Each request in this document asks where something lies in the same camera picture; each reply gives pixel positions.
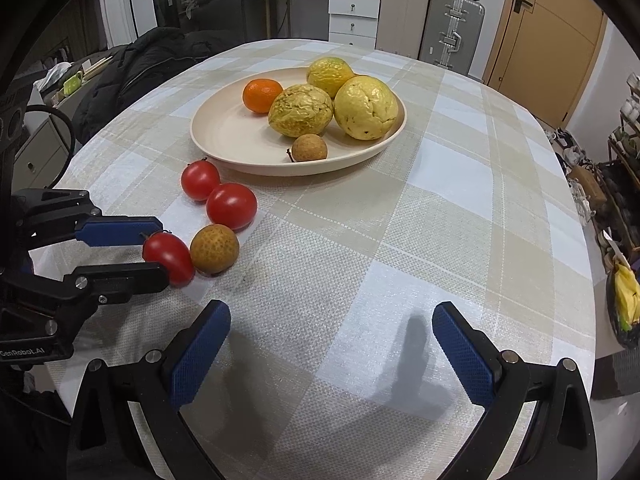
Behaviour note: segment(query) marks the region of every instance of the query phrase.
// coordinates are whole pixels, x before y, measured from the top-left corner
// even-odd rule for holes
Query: wooden door
[[[488,85],[557,128],[575,108],[600,47],[592,0],[513,0]]]

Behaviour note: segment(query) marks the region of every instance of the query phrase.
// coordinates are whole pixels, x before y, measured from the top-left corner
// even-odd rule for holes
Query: table
[[[591,390],[594,301],[574,203],[541,127],[491,88],[409,58],[308,40],[244,44],[153,90],[73,159],[61,187],[105,214],[156,215],[185,242],[207,224],[180,190],[201,157],[190,118],[252,73],[339,56],[404,100],[406,129],[379,156],[301,178],[222,171],[258,198],[241,254],[215,279],[101,306],[76,354],[48,365],[73,409],[88,361],[164,348],[212,298],[232,331],[182,413],[229,479],[436,478],[481,415],[430,329],[450,300],[499,349],[573,358]],[[36,270],[140,260],[139,248],[64,242]],[[508,470],[532,406],[496,472]]]

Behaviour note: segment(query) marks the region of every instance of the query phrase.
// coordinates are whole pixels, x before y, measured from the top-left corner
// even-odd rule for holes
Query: tangerine
[[[253,79],[242,91],[242,102],[252,112],[267,114],[281,92],[282,85],[273,79]]]

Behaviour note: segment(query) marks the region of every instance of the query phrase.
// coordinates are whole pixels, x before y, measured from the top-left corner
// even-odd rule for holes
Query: drawer
[[[41,168],[38,176],[33,179],[31,187],[47,187],[51,184],[65,165],[67,153],[65,148],[58,149]]]
[[[329,41],[344,45],[360,46],[362,48],[375,48],[376,38],[366,36],[352,36],[351,34],[340,34],[339,32],[329,32]]]
[[[13,190],[33,186],[43,168],[59,150],[63,150],[66,153],[62,140],[55,131],[53,124],[50,120],[47,120],[42,123],[40,129],[31,136],[18,152],[14,165]],[[56,175],[57,173],[45,185],[51,184]]]
[[[378,20],[361,16],[345,16],[344,14],[329,15],[329,32],[352,34],[375,38],[378,31]]]
[[[329,0],[329,14],[377,18],[379,12],[380,0]]]

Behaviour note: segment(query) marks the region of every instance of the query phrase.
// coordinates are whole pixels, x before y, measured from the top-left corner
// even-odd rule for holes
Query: cherry tomato
[[[207,200],[207,215],[214,224],[237,231],[251,223],[258,211],[254,192],[242,184],[220,184]]]
[[[195,274],[189,248],[167,231],[154,233],[146,239],[142,246],[142,259],[165,267],[169,271],[169,283],[173,286],[189,285]]]
[[[184,168],[180,184],[189,198],[196,202],[204,202],[220,184],[220,174],[213,164],[203,158]]]

